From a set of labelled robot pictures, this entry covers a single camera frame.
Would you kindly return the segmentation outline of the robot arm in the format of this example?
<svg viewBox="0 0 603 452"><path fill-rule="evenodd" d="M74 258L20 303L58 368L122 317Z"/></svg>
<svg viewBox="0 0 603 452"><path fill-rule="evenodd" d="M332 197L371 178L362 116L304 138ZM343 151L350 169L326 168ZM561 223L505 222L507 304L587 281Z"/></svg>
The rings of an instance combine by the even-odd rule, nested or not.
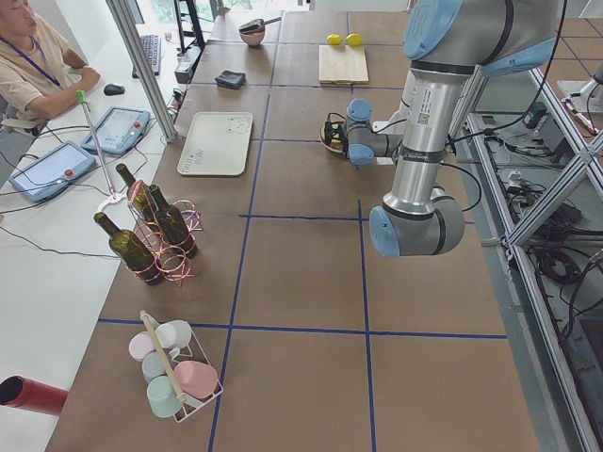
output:
<svg viewBox="0 0 603 452"><path fill-rule="evenodd" d="M402 135L370 128L372 105L353 100L347 110L348 156L355 165L398 153L393 186L369 214L374 249L383 256L437 255L464 234L457 201L436 183L448 130L466 81L521 73L552 56L556 1L419 1L406 25L403 51L414 78L412 98L399 113Z"/></svg>
<svg viewBox="0 0 603 452"><path fill-rule="evenodd" d="M602 113L602 66L588 79L557 82L564 107L593 134L598 133L594 114Z"/></svg>

